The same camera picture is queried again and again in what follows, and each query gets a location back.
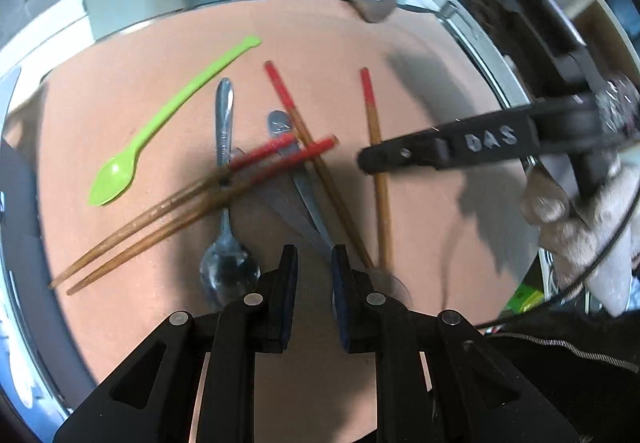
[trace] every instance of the knife blade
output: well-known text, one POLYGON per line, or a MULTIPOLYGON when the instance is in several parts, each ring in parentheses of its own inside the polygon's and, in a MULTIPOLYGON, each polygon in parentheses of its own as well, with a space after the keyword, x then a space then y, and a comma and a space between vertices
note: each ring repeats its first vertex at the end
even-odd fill
MULTIPOLYGON (((239 148, 233 149, 232 156, 242 154, 239 148)), ((258 165, 254 165, 246 169, 248 174, 257 171, 258 165)), ((287 177, 286 174, 278 176, 270 181, 264 182, 253 188, 253 193, 258 196, 264 203, 268 204, 271 209, 276 212, 282 220, 291 227, 292 230, 298 232, 309 245, 314 248, 316 253, 328 265, 332 261, 332 248, 318 233, 318 230, 311 224, 308 217, 305 217, 298 211, 298 207, 290 201, 291 194, 283 190, 282 178, 287 177)))
MULTIPOLYGON (((269 133, 272 137, 293 131, 293 125, 291 124, 289 115, 282 110, 274 110, 269 113, 268 125, 269 133)), ((281 156, 287 156, 299 151, 299 145, 297 143, 292 143, 291 145, 280 149, 278 152, 280 152, 281 156)), ((326 229, 324 220, 322 219, 322 214, 320 213, 320 208, 318 207, 318 203, 314 197, 314 190, 305 168, 299 167, 291 171, 290 175, 303 203, 305 203, 306 210, 309 212, 309 216, 311 217, 316 230, 318 230, 320 237, 322 237, 330 248, 333 248, 334 243, 332 242, 329 231, 326 229)))

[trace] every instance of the countertop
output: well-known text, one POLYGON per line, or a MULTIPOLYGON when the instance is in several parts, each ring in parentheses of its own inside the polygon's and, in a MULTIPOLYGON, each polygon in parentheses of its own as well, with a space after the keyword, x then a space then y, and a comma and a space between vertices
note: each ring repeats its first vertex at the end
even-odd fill
MULTIPOLYGON (((354 163, 367 144, 358 70, 371 72, 383 137, 498 108, 462 49, 428 14, 396 10, 386 22, 369 25, 337 0, 256 0, 178 14, 113 36, 57 67, 46 81, 37 177, 52 276, 213 165, 218 79, 151 140, 122 197, 102 208, 86 202, 102 163, 191 77, 248 34, 263 44, 223 71, 236 91, 235 145, 247 150, 268 139, 266 116, 280 105, 262 64, 273 60, 311 133, 340 139, 325 159, 370 253, 377 251, 373 185, 354 163)), ((450 307, 472 322, 497 315, 537 251, 536 231, 517 207, 524 182, 518 162, 391 175, 392 270, 408 290, 404 299, 411 309, 436 314, 450 307)), ((316 197, 334 239, 345 242, 318 185, 316 197)), ((231 214, 234 231, 263 270, 277 266, 283 243, 301 251, 289 349, 257 357, 256 440, 347 442, 365 435, 376 426, 374 358, 340 349, 328 268, 253 196, 235 203, 231 214), (285 418, 289 423, 282 423, 285 418)), ((207 311, 198 262, 217 228, 214 214, 74 296, 64 293, 68 285, 60 288, 66 322, 97 381, 171 312, 207 311)), ((353 249, 350 256, 358 267, 353 249)))

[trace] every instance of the black cable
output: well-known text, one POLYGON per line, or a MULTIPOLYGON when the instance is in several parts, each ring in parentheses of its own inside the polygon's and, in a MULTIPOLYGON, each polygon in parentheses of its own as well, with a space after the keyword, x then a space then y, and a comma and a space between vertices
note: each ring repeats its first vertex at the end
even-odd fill
POLYGON ((618 229, 616 230, 616 232, 612 235, 612 237, 609 239, 609 242, 602 249, 602 251, 598 254, 598 256, 594 259, 594 261, 589 265, 589 267, 587 269, 585 269, 580 274, 580 277, 578 277, 571 284, 571 286, 569 286, 568 288, 563 289, 560 293, 558 293, 558 295, 552 296, 549 300, 547 300, 545 302, 542 302, 542 304, 539 304, 538 306, 536 306, 536 307, 534 307, 534 308, 532 308, 532 309, 530 309, 528 311, 525 311, 524 313, 519 313, 519 314, 513 315, 511 317, 496 318, 496 319, 491 320, 489 322, 483 322, 482 324, 476 324, 475 328, 476 329, 486 329, 486 328, 490 328, 490 327, 494 327, 494 326, 500 326, 500 325, 503 325, 503 324, 509 324, 509 323, 512 323, 512 322, 515 322, 515 321, 520 321, 523 318, 527 318, 527 317, 530 317, 532 315, 535 315, 535 314, 541 313, 543 311, 546 311, 547 309, 549 309, 554 304, 558 304, 559 302, 561 302, 562 300, 567 298, 569 295, 571 295, 571 293, 573 293, 575 290, 577 290, 582 285, 582 283, 584 283, 584 281, 587 280, 594 271, 596 271, 596 268, 602 263, 602 261, 604 261, 609 256, 609 253, 611 253, 611 250, 613 249, 613 247, 618 242, 620 236, 625 231, 626 227, 628 227, 629 221, 631 220, 631 217, 634 215, 634 213, 636 211, 636 206, 638 206, 639 202, 640 202, 640 184, 638 185, 638 188, 636 189, 636 195, 634 196, 634 199, 631 201, 631 205, 629 206, 628 210, 626 211, 625 216, 620 221, 620 224, 619 224, 618 229))

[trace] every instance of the glove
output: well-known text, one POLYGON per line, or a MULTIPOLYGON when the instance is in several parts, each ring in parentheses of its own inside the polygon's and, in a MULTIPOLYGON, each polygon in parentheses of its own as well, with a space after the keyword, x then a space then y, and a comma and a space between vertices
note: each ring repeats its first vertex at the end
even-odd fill
MULTIPOLYGON (((602 251, 638 190, 639 168, 618 163, 612 172, 590 202, 573 213, 567 194, 545 168, 536 166, 529 172, 520 209, 529 224, 540 227, 540 246, 554 256, 560 289, 573 283, 602 251)), ((633 261, 639 253, 640 213, 636 209, 609 256, 586 280, 587 289, 614 317, 627 308, 633 261)))

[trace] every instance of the chopstick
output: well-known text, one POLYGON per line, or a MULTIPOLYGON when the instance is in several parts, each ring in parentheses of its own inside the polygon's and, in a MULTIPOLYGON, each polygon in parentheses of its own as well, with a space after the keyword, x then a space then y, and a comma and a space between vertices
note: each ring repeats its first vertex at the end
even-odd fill
MULTIPOLYGON (((382 141, 378 108, 371 84, 371 76, 367 68, 360 70, 362 89, 364 92, 365 108, 367 110, 367 126, 369 127, 369 142, 377 145, 382 141)), ((391 238, 391 209, 389 205, 389 189, 386 173, 374 174, 373 184, 376 195, 376 216, 378 218, 378 265, 391 269, 393 264, 391 238)))
POLYGON ((60 275, 55 277, 49 284, 49 289, 53 289, 63 283, 66 279, 80 271, 87 264, 95 261, 98 257, 105 254, 114 246, 118 245, 126 238, 136 232, 139 232, 147 225, 150 225, 156 219, 175 210, 178 206, 200 194, 209 187, 212 187, 219 181, 228 179, 231 174, 238 172, 252 163, 256 163, 270 155, 275 154, 279 149, 296 141, 294 134, 282 134, 276 139, 272 139, 259 147, 250 150, 248 153, 236 156, 228 165, 216 167, 213 172, 197 181, 194 181, 187 188, 178 190, 175 194, 169 196, 161 203, 155 204, 146 212, 138 217, 130 220, 126 225, 111 233, 106 239, 98 243, 92 249, 87 251, 80 259, 75 261, 71 266, 66 268, 60 275))
POLYGON ((117 254, 110 261, 102 264, 102 266, 84 277, 84 279, 71 286, 71 288, 67 290, 66 294, 73 295, 74 293, 77 293, 82 288, 85 288, 92 282, 100 279, 100 277, 103 277, 110 271, 113 271, 121 264, 126 263, 130 259, 133 259, 136 255, 142 253, 151 246, 156 245, 167 237, 174 235, 174 233, 188 227, 189 225, 192 225, 201 217, 207 215, 210 211, 226 206, 231 200, 248 192, 255 185, 264 183, 268 179, 273 178, 281 172, 286 172, 296 165, 304 163, 309 159, 315 158, 315 156, 319 156, 321 153, 332 149, 337 144, 338 140, 335 136, 329 136, 317 143, 311 143, 308 147, 306 147, 306 149, 302 150, 301 152, 296 152, 291 156, 287 156, 286 158, 283 158, 282 160, 273 163, 265 167, 264 169, 261 169, 246 181, 234 183, 230 187, 223 188, 218 192, 207 195, 203 200, 201 200, 195 206, 192 206, 189 210, 187 210, 179 217, 170 220, 155 232, 150 233, 140 241, 129 246, 129 248, 125 249, 122 253, 117 254))
MULTIPOLYGON (((293 103, 293 99, 287 90, 287 87, 284 85, 280 74, 276 70, 273 62, 267 61, 264 63, 264 69, 267 71, 269 78, 271 79, 271 84, 275 89, 276 93, 282 105, 286 109, 289 114, 291 121, 300 134, 300 139, 302 143, 306 146, 309 146, 313 143, 313 138, 309 133, 308 128, 306 127, 305 121, 300 116, 296 105, 293 103)), ((335 211, 340 218, 340 222, 342 223, 342 227, 344 228, 347 236, 349 237, 351 243, 356 249, 358 256, 360 257, 362 263, 365 267, 370 268, 373 267, 373 261, 369 256, 369 252, 367 251, 367 247, 364 245, 364 241, 362 240, 360 234, 358 233, 358 227, 356 226, 353 217, 351 217, 351 213, 347 207, 347 204, 342 199, 340 195, 340 191, 338 190, 337 185, 335 184, 334 178, 329 171, 329 167, 322 160, 322 158, 317 157, 313 160, 314 167, 320 181, 322 182, 322 186, 324 187, 324 191, 329 196, 332 204, 334 205, 335 211)))

